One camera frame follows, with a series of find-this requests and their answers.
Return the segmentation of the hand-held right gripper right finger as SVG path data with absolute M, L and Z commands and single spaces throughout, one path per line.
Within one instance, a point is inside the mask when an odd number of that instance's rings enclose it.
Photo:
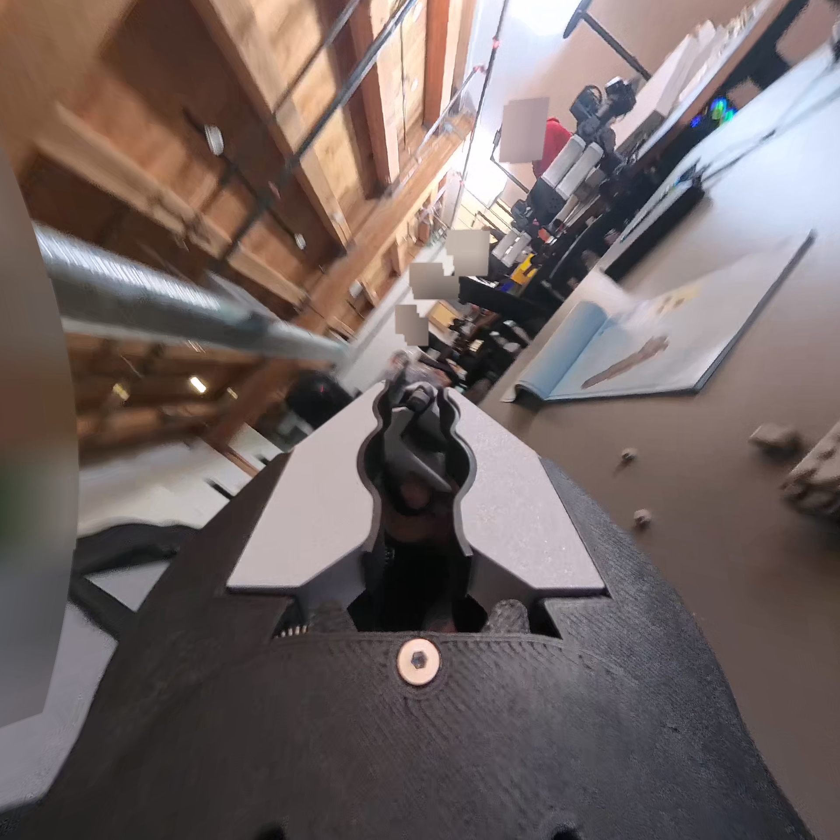
M 606 586 L 529 446 L 453 389 L 439 394 L 453 524 L 475 601 L 601 595 Z

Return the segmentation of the computer case with coloured lights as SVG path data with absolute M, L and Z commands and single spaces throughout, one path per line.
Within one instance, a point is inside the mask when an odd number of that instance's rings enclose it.
M 699 112 L 689 123 L 694 131 L 713 131 L 723 123 L 729 122 L 738 112 L 734 103 L 726 96 L 715 97 L 706 108 Z

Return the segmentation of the grey toy brick model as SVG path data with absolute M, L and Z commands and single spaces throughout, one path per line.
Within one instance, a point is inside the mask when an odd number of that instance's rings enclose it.
M 839 522 L 839 423 L 791 470 L 781 490 L 796 511 Z

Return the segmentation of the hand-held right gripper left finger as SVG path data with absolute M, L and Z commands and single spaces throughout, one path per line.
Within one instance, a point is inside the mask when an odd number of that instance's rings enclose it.
M 364 469 L 382 430 L 377 382 L 290 452 L 227 589 L 243 594 L 360 595 L 382 504 Z

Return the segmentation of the person's left hand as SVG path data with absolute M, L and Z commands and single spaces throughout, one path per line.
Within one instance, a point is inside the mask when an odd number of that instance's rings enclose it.
M 435 488 L 416 474 L 396 479 L 394 489 L 389 490 L 389 493 L 391 509 L 395 515 L 412 524 L 421 520 L 445 522 L 451 513 L 454 498 L 452 489 Z

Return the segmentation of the silver ventilation duct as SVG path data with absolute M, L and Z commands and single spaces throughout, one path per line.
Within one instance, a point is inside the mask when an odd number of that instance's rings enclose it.
M 338 363 L 346 342 L 33 222 L 67 332 L 197 343 L 270 359 Z

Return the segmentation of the toy instruction booklet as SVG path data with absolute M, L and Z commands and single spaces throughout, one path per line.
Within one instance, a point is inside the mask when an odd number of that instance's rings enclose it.
M 503 402 L 697 394 L 815 239 L 798 234 L 649 299 L 596 271 L 602 299 L 577 300 Z

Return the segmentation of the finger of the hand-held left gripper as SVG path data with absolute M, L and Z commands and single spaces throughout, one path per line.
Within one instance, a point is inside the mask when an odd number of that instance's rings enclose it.
M 437 408 L 411 411 L 411 478 L 432 491 L 454 491 L 448 474 L 448 439 Z
M 413 452 L 403 436 L 413 420 L 410 408 L 395 408 L 385 430 L 385 467 L 392 477 L 409 477 L 413 465 Z

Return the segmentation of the black power bank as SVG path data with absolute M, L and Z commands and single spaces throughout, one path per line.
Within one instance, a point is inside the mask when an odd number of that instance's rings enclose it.
M 599 270 L 614 281 L 622 280 L 682 224 L 706 196 L 701 175 L 675 182 L 621 234 L 604 256 Z

